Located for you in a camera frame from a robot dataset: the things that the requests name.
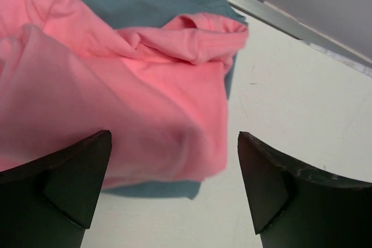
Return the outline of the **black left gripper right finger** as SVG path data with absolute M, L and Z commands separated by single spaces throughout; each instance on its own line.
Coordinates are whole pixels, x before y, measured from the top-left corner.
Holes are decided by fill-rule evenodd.
M 371 246 L 371 183 L 316 168 L 248 132 L 238 157 L 263 247 Z

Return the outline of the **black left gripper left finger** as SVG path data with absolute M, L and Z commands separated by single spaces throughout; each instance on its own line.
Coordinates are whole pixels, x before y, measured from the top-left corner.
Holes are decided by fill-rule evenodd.
M 112 150 L 102 130 L 1 172 L 1 247 L 80 247 Z

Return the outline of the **pink t shirt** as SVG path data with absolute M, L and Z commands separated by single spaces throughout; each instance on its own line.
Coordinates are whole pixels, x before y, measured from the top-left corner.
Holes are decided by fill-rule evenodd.
M 115 30 L 81 0 L 1 0 L 1 169 L 109 130 L 107 188 L 220 173 L 247 37 L 211 13 Z

